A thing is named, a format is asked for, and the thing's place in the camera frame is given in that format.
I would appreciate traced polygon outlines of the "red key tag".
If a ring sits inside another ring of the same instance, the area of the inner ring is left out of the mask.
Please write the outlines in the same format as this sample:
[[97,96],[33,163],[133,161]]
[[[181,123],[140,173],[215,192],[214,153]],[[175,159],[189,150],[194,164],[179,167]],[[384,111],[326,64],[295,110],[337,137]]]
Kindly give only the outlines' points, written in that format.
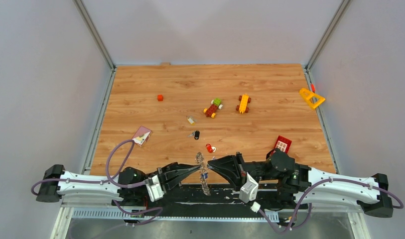
[[206,144],[206,149],[209,153],[213,153],[216,151],[217,148],[208,143]]

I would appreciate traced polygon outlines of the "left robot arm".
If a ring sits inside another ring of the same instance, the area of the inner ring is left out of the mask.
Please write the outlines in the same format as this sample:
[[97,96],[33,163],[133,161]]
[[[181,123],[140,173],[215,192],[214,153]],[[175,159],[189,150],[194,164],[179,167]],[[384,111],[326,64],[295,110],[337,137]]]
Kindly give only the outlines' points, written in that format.
[[178,187],[182,180],[199,171],[199,165],[173,162],[144,173],[126,167],[113,176],[95,176],[72,173],[61,164],[48,168],[43,179],[32,186],[38,202],[55,203],[68,198],[91,198],[109,201],[112,205],[138,206],[144,201],[155,202]]

